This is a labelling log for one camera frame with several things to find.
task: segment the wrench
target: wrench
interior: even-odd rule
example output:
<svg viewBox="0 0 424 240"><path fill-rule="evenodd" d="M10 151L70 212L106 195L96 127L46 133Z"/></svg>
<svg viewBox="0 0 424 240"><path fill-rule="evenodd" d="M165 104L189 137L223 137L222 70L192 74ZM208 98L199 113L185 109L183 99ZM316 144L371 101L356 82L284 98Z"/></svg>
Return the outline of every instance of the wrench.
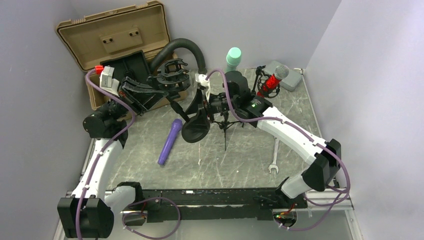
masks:
<svg viewBox="0 0 424 240"><path fill-rule="evenodd" d="M277 153L278 153L278 145L280 143L280 140L278 138L275 138L274 142L274 152L272 154L272 163L268 166L268 171L271 173L272 169L276 170L276 174L278 174L278 166L277 166Z"/></svg>

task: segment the white wall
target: white wall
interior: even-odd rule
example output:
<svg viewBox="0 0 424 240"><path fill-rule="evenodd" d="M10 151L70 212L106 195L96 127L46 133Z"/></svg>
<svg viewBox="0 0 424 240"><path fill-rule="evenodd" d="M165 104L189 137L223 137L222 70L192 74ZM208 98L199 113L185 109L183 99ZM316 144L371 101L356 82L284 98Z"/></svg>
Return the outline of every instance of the white wall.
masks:
<svg viewBox="0 0 424 240"><path fill-rule="evenodd" d="M366 240L424 234L424 2L343 0L307 68Z"/></svg>
<svg viewBox="0 0 424 240"><path fill-rule="evenodd" d="M202 49L209 68L223 68L231 47L239 47L241 67L278 60L305 68L341 0L162 0L171 38L187 38ZM146 0L71 0L88 16ZM186 50L176 51L196 68Z"/></svg>
<svg viewBox="0 0 424 240"><path fill-rule="evenodd" d="M52 239L89 136L83 73L55 34L69 1L0 1L0 239Z"/></svg>

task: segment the gray marble tabletop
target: gray marble tabletop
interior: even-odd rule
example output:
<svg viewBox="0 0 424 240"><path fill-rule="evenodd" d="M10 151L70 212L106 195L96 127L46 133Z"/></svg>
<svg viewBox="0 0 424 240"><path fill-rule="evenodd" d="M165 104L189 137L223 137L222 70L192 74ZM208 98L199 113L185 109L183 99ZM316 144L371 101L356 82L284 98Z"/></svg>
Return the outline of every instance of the gray marble tabletop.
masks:
<svg viewBox="0 0 424 240"><path fill-rule="evenodd" d="M255 69L239 70L252 88ZM211 92L223 92L218 73L211 77ZM193 90L180 102L186 109L193 99ZM295 91L283 88L270 101L289 119L305 130L319 136L317 121L308 98L305 84ZM108 189L124 181L140 182L144 189L196 188L260 188L276 187L288 176L293 176L306 164L293 150L280 142L277 156L278 174L268 171L272 162L274 137L249 124L236 123L227 130L227 150L224 132L211 124L208 135L199 142L187 143L177 137L165 166L157 161L170 131L171 123L179 115L164 106L137 117L129 128L125 148L110 175Z"/></svg>

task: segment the open case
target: open case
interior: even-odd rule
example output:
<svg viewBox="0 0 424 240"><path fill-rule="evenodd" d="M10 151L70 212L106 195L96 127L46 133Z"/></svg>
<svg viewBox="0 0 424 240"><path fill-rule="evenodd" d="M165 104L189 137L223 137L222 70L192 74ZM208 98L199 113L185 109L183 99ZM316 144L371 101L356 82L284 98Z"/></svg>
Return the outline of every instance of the open case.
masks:
<svg viewBox="0 0 424 240"><path fill-rule="evenodd" d="M100 64L109 65L115 67L114 74L119 78L129 73L140 83L144 83L148 74L156 74L149 71L148 64L170 42L164 5L159 1L63 21L56 33L82 71ZM170 54L166 60L172 58L176 59L177 55ZM97 74L91 75L90 80L100 83ZM87 88L93 110L109 100L92 86ZM179 95L175 101L185 99L188 93L182 91ZM150 110L167 104L169 101L163 98Z"/></svg>

